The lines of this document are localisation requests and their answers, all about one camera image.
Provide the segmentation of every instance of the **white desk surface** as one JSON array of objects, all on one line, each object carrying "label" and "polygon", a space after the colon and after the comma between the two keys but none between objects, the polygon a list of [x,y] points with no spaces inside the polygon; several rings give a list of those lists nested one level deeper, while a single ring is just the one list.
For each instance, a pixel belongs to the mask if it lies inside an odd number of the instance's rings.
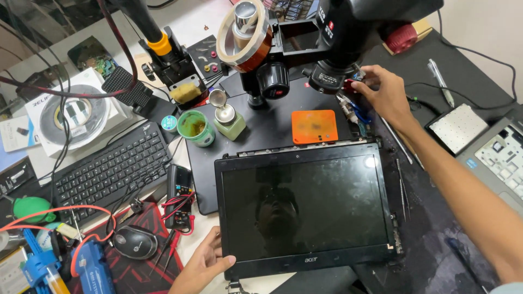
[{"label": "white desk surface", "polygon": [[[162,3],[164,0],[148,0],[149,5],[156,5]],[[163,28],[170,26],[180,44],[190,46],[199,40],[213,34],[218,34],[218,28],[223,19],[223,16],[231,9],[231,4],[228,0],[178,0],[175,3],[160,10],[150,10],[151,15]],[[138,37],[132,30],[129,23],[124,18],[122,12],[118,11],[112,15],[115,23],[120,30],[124,40],[126,41],[132,55],[143,53],[144,50],[138,45]],[[209,29],[205,31],[204,26],[208,26]],[[70,37],[60,41],[53,45],[51,48],[59,59],[64,62],[67,61],[67,71],[70,75],[75,75],[78,70],[73,66],[67,57],[67,51],[73,48],[78,43],[87,39],[90,36],[94,36],[98,39],[107,51],[114,57],[116,62],[124,67],[126,70],[131,71],[130,64],[125,57],[123,51],[118,45],[114,35],[105,19],[98,21],[97,23],[71,35]],[[48,50],[40,52],[40,54],[49,61],[51,64],[56,64],[56,60],[48,52]],[[42,71],[47,67],[45,64],[36,56],[32,56],[23,62],[16,64],[11,67],[9,71],[13,74],[17,80],[25,80],[34,72]],[[0,73],[2,76],[6,76],[5,72]],[[0,87],[3,90],[6,100],[10,100],[16,97],[16,87],[0,83]],[[155,90],[155,95],[163,97],[165,94]],[[21,116],[25,114],[25,109],[21,109],[15,113],[15,116]],[[174,147],[178,140],[171,143],[169,149],[171,152],[174,151]],[[90,146],[89,149],[75,152],[72,156],[68,156],[61,167],[68,166],[73,162],[91,154],[105,145],[105,142],[101,142],[96,146]],[[43,151],[43,148],[36,146],[27,150],[28,155],[31,159],[31,163],[37,173],[38,177],[45,175],[51,171],[52,165],[54,165],[55,159],[48,158]],[[185,144],[180,144],[179,150],[175,154],[174,163],[189,167],[189,157]],[[195,231],[190,236],[182,236],[178,244],[178,254],[183,264],[186,264],[192,256],[196,247],[200,244],[203,238],[207,235],[210,229],[214,225],[219,225],[219,219],[217,214],[210,216],[202,216],[198,212],[197,204],[194,204],[192,211],[195,215]],[[267,294],[285,282],[293,274],[282,274],[268,277],[242,279],[241,283],[244,289],[248,292],[255,292],[259,294]],[[227,282],[224,280],[223,275],[216,277],[202,293],[227,293],[225,289]]]}]

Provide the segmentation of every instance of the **pen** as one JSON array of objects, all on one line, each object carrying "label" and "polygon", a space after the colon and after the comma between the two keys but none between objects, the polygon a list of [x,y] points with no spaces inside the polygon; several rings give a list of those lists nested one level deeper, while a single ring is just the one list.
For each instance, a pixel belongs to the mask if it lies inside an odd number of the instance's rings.
[{"label": "pen", "polygon": [[[441,73],[438,70],[438,66],[434,62],[434,60],[429,59],[428,68],[430,71],[434,74],[434,77],[438,79],[438,83],[440,87],[447,87],[447,84],[445,84],[445,81],[443,80],[443,77],[441,76]],[[441,89],[443,91],[443,95],[445,96],[445,99],[447,99],[447,102],[449,103],[450,107],[454,108],[454,98],[450,94],[450,91],[447,89]]]}]

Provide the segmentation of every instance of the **mouse pad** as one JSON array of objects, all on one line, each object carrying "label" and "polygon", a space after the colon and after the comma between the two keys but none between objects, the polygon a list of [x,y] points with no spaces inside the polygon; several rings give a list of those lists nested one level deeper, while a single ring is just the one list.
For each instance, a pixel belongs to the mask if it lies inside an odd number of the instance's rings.
[{"label": "mouse pad", "polygon": [[[117,221],[119,221],[127,211],[128,209],[119,213],[116,216]],[[148,229],[156,235],[156,238],[158,239],[158,249],[156,250],[156,254],[151,256],[149,259],[130,259],[122,256],[116,251],[116,249],[109,246],[109,244],[104,247],[105,257],[111,270],[112,281],[115,284],[116,293],[145,294],[168,290],[173,284],[174,279],[176,279],[180,274],[180,271],[183,269],[178,253],[175,251],[174,256],[169,261],[167,270],[163,273],[170,250],[168,247],[158,262],[158,265],[155,267],[155,270],[149,276],[154,262],[158,258],[162,245],[169,235],[169,232],[165,228],[164,222],[160,220],[160,217],[160,211],[155,203],[144,202],[143,212],[141,214],[134,215],[123,224],[117,225],[117,228],[119,228],[126,224],[134,224]],[[103,236],[105,235],[105,224],[106,223],[103,223],[84,234],[90,235],[96,233],[99,236]],[[83,293],[80,278],[73,278],[67,282],[66,285],[71,294]]]}]

